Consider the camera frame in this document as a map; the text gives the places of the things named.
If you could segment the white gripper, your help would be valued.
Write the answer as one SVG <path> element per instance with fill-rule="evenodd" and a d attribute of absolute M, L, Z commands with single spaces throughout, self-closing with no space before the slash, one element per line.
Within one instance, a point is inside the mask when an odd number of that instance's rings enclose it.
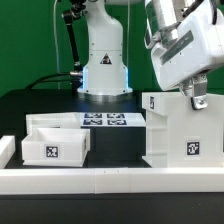
<path fill-rule="evenodd" d="M 149 0 L 149 48 L 158 84 L 164 91 L 179 85 L 184 96 L 191 95 L 194 110 L 208 105 L 206 73 L 224 65 L 224 14 L 218 4 Z"/>

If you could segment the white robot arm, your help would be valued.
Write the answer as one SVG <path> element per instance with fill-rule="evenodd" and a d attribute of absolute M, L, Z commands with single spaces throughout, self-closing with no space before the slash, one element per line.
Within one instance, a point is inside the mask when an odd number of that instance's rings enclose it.
<path fill-rule="evenodd" d="M 164 91 L 179 89 L 195 110 L 207 106 L 207 74 L 224 66 L 224 0 L 87 0 L 89 59 L 80 92 L 98 99 L 132 91 L 122 61 L 123 28 L 107 4 L 143 2 L 145 47 Z"/>

